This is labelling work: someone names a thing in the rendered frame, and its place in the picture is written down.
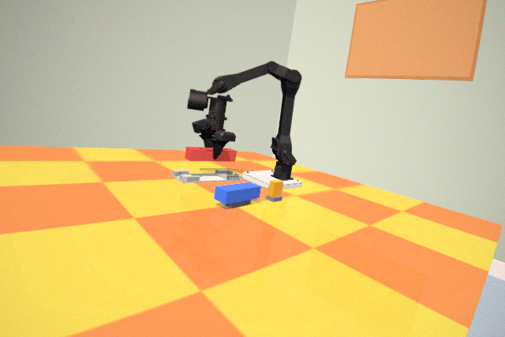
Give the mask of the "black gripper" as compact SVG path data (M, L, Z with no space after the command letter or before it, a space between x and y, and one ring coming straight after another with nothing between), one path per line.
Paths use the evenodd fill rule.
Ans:
M203 139L205 148L213 148L213 159L216 159L226 143L235 141L236 136L223 128L224 120L227 120L225 114L208 112L205 118L210 118L210 116L214 118L215 130L207 129L202 131L199 136Z

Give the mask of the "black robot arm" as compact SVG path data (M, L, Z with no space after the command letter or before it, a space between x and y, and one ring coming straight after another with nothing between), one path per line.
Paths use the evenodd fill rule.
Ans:
M269 61L266 64L248 69L241 73L216 77L212 82L212 87L206 92L200 92L190 89L188 108L194 110L204 110L208 107L208 98L210 99L209 112L225 114L226 101L232 102L230 95L213 95L216 92L224 93L234 88L238 84L270 74L281 81L282 88L282 107L279 119L279 131L276 138L272 137L272 152L278 160L275 164L273 178L281 181L294 180L291 178L292 168L297 162L292 154L292 143L290 139L291 123L294 111L294 100L297 91L300 88L301 74L295 69L289 69L280 64ZM214 118L201 119L192 122L193 131L201 133L207 129L215 130Z

